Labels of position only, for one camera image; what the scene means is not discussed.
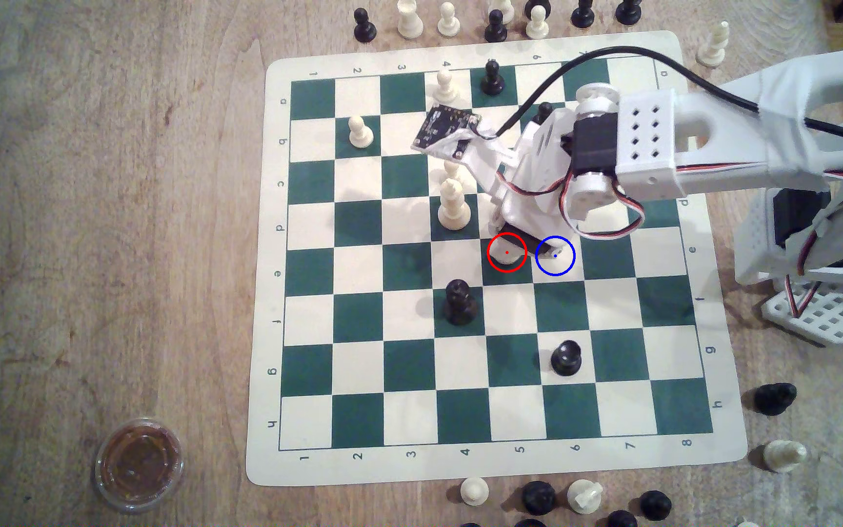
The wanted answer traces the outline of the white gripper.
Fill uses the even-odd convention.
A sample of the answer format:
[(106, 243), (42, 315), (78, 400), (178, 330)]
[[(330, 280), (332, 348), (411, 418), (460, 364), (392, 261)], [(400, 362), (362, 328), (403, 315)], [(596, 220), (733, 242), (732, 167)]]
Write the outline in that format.
[[(521, 137), (522, 162), (511, 180), (524, 190), (545, 191), (569, 173), (571, 156), (561, 146), (561, 137), (571, 134), (574, 112), (553, 112), (541, 126), (529, 123)], [(582, 182), (576, 176), (568, 181), (565, 213), (559, 209), (561, 189), (541, 196), (523, 196), (511, 190), (497, 208), (497, 232), (511, 225), (542, 240), (560, 235), (579, 239), (575, 228), (582, 220)]]

